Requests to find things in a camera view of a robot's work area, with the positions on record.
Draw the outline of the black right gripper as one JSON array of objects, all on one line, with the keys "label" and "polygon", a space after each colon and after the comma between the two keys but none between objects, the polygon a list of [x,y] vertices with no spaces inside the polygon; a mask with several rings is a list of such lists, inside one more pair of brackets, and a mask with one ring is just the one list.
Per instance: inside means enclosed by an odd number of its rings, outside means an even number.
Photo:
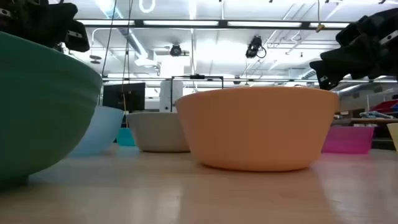
[{"label": "black right gripper", "polygon": [[340,48],[309,63],[322,90],[336,87],[348,74],[352,79],[397,77],[397,8],[349,23],[335,39]]}]

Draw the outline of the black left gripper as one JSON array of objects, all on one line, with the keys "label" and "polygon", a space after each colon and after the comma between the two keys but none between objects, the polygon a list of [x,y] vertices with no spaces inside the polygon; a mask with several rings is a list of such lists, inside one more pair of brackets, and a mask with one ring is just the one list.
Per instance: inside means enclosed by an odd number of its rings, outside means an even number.
[{"label": "black left gripper", "polygon": [[[64,30],[55,22],[70,22],[77,12],[77,6],[70,2],[1,0],[1,32],[55,48],[64,41]],[[70,50],[87,52],[90,43],[85,25],[73,20],[67,28],[64,43]]]}]

